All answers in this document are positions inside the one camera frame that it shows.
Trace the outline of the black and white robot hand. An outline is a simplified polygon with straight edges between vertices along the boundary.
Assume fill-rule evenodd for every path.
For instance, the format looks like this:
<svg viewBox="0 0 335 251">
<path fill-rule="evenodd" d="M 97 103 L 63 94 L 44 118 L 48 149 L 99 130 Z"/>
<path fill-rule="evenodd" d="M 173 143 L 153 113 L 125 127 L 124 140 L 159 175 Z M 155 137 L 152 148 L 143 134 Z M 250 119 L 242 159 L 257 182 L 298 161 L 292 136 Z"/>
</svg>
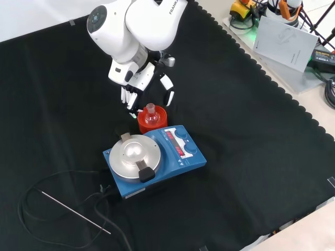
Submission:
<svg viewBox="0 0 335 251">
<path fill-rule="evenodd" d="M 158 78 L 165 89 L 164 105 L 168 107 L 171 104 L 175 95 L 175 88 L 171 79 L 161 70 L 158 70 L 157 66 L 148 63 L 144 70 L 136 73 L 126 86 L 121 86 L 121 102 L 125 105 L 132 118 L 135 119 L 138 113 L 142 111 L 142 109 L 138 108 L 139 100 L 155 78 Z"/>
</svg>

